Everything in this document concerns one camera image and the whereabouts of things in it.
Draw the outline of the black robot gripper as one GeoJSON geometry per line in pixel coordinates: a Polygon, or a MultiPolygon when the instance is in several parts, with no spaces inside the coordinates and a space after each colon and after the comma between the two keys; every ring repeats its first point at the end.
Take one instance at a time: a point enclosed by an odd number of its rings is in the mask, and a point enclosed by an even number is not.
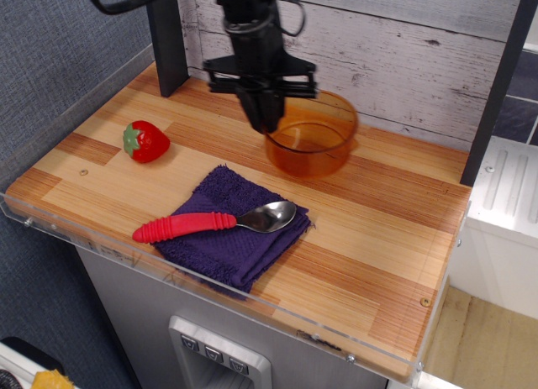
{"type": "Polygon", "coordinates": [[[255,131],[273,133],[285,113],[285,97],[316,97],[316,65],[289,55],[285,35],[302,33],[306,13],[299,0],[216,0],[224,11],[222,24],[233,55],[206,60],[209,87],[236,93],[255,131]],[[277,3],[298,6],[302,18],[295,32],[283,28],[277,3]],[[256,93],[263,92],[263,121],[256,93]]]}

